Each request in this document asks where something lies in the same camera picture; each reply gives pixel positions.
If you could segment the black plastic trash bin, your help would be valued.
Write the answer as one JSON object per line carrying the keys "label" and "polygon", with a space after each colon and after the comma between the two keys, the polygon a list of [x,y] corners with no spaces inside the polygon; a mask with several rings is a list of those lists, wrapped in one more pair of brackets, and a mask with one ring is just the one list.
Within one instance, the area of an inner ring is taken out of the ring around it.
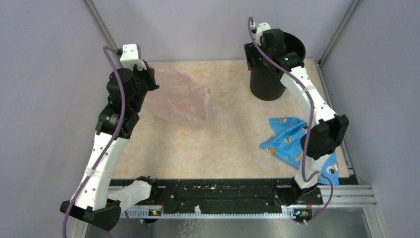
{"label": "black plastic trash bin", "polygon": [[[273,45],[282,44],[282,53],[275,59],[279,66],[290,72],[292,68],[304,66],[306,48],[296,36],[275,28],[266,30],[262,35],[262,43]],[[280,82],[283,71],[270,71],[262,69],[251,70],[250,90],[254,96],[264,101],[273,101],[281,97],[286,87]]]}

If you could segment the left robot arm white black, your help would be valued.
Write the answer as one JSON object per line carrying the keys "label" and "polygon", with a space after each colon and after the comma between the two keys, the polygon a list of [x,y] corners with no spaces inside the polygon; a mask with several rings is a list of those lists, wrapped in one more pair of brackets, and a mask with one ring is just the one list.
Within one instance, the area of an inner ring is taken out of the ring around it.
{"label": "left robot arm white black", "polygon": [[88,164],[72,198],[62,202],[62,213],[108,232],[138,202],[153,205],[158,201],[156,181],[149,177],[141,176],[123,189],[108,191],[119,156],[139,120],[145,96],[159,88],[154,72],[148,63],[136,63],[110,74],[106,85],[108,104],[98,117]]}

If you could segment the translucent pink trash bag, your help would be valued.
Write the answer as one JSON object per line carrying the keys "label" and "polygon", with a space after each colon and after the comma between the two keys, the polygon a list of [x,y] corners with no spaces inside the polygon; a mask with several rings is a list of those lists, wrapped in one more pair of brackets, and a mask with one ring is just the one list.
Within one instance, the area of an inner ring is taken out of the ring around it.
{"label": "translucent pink trash bag", "polygon": [[215,122],[216,108],[210,102],[211,90],[193,78],[173,69],[155,69],[159,88],[149,91],[143,107],[155,116],[186,126],[208,126]]}

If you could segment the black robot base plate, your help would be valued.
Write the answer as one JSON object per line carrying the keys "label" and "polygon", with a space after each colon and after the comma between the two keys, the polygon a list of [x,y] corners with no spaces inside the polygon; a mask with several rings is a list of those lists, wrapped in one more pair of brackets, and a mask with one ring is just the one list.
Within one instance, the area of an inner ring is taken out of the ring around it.
{"label": "black robot base plate", "polygon": [[149,199],[164,213],[193,213],[198,205],[206,214],[281,213],[294,197],[290,178],[158,179]]}

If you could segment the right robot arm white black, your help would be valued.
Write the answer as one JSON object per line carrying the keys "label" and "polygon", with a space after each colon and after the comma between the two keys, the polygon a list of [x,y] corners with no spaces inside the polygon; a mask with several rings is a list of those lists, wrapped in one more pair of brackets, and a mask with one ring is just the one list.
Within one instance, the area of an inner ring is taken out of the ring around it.
{"label": "right robot arm white black", "polygon": [[250,89],[265,101],[279,99],[289,91],[305,115],[271,118],[275,136],[260,148],[298,167],[289,188],[280,192],[287,203],[304,204],[324,179],[324,164],[331,161],[349,125],[346,115],[338,115],[322,98],[304,65],[306,49],[294,35],[262,23],[251,30],[252,42],[244,46]]}

